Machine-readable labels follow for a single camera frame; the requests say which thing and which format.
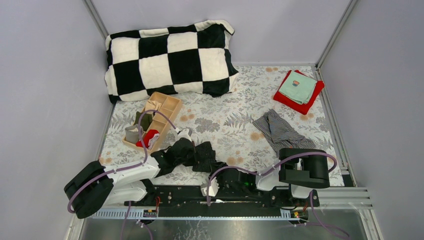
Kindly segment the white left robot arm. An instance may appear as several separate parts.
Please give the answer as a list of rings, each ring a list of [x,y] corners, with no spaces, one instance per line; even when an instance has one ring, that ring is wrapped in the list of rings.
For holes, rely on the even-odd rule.
[[[104,166],[92,161],[65,185],[67,210],[84,219],[110,204],[139,201],[148,206],[155,192],[146,181],[170,174],[179,165],[195,163],[196,153],[193,142],[183,137],[140,162]]]

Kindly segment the grey striped underwear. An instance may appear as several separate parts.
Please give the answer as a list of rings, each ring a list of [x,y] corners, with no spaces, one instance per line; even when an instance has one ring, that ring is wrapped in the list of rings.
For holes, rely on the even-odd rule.
[[[270,109],[252,124],[261,131],[264,138],[279,157],[280,149],[315,149],[315,143],[299,134],[286,120],[274,110]]]

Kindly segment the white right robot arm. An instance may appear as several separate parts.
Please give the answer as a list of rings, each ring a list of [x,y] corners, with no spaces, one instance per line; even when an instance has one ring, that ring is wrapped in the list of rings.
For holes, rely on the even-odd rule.
[[[313,189],[329,188],[329,174],[336,166],[337,160],[323,150],[282,148],[279,161],[260,171],[228,165],[214,170],[201,192],[207,201],[260,199],[288,184],[287,201],[299,206]]]

